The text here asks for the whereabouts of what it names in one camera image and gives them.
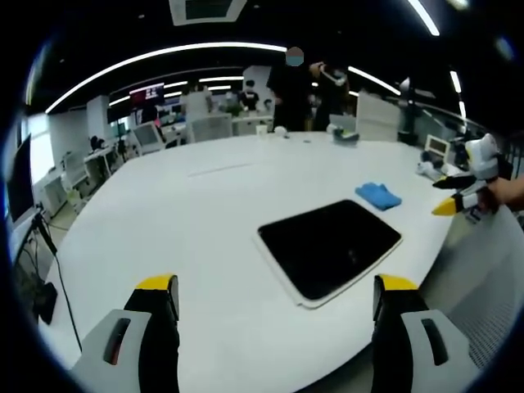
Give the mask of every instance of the office chair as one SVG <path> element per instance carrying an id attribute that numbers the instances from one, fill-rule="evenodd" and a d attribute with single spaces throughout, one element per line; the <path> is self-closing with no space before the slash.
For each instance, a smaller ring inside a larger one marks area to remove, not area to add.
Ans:
<path id="1" fill-rule="evenodd" d="M 223 113 L 187 122 L 190 143 L 212 141 L 233 136 L 231 114 Z"/>

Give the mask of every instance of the display screen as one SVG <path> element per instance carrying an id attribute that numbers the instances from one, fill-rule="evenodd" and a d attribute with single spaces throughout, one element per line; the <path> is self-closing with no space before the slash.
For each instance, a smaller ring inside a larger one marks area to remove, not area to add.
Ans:
<path id="1" fill-rule="evenodd" d="M 354 201 L 340 201 L 259 229 L 291 283 L 319 300 L 357 278 L 401 239 Z"/>
<path id="2" fill-rule="evenodd" d="M 164 84 L 153 84 L 145 88 L 140 88 L 129 92 L 131 97 L 131 105 L 134 108 L 143 106 L 148 103 L 162 103 L 164 102 Z"/>
<path id="3" fill-rule="evenodd" d="M 444 142 L 437 141 L 435 139 L 431 139 L 429 142 L 429 147 L 433 150 L 437 150 L 441 153 L 445 153 L 445 149 L 447 148 L 447 145 Z"/>

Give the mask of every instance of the face mask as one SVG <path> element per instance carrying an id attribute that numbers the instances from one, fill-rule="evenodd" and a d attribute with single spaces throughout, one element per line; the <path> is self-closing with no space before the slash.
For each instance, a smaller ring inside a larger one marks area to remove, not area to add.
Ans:
<path id="1" fill-rule="evenodd" d="M 286 63 L 291 67 L 298 67 L 304 62 L 304 57 L 302 56 L 286 56 Z"/>

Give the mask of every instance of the white table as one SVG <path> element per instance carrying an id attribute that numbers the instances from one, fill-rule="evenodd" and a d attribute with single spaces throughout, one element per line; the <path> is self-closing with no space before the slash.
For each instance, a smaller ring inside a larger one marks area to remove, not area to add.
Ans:
<path id="1" fill-rule="evenodd" d="M 296 391 L 371 341 L 373 277 L 420 284 L 451 224 L 432 209 L 450 191 L 414 173 L 420 151 L 399 143 L 329 142 L 325 133 L 239 137 L 128 161 L 73 223 L 59 250 L 80 337 L 121 309 L 137 283 L 179 278 L 178 380 L 184 393 Z M 369 181 L 403 199 L 379 212 L 355 195 Z M 346 198 L 404 240 L 318 309 L 297 306 L 255 245 L 257 229 Z M 56 266 L 48 278 L 58 284 Z M 68 368 L 79 357 L 63 294 L 40 332 Z"/>

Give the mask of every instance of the white cup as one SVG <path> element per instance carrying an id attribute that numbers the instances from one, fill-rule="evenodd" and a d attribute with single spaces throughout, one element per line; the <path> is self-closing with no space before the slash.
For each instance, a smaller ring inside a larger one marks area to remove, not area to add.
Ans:
<path id="1" fill-rule="evenodd" d="M 284 137 L 287 134 L 287 130 L 285 127 L 282 127 L 281 125 L 275 127 L 275 135 L 278 137 Z"/>
<path id="2" fill-rule="evenodd" d="M 255 126 L 256 134 L 259 136 L 265 135 L 268 133 L 268 125 L 267 124 L 257 124 Z"/>

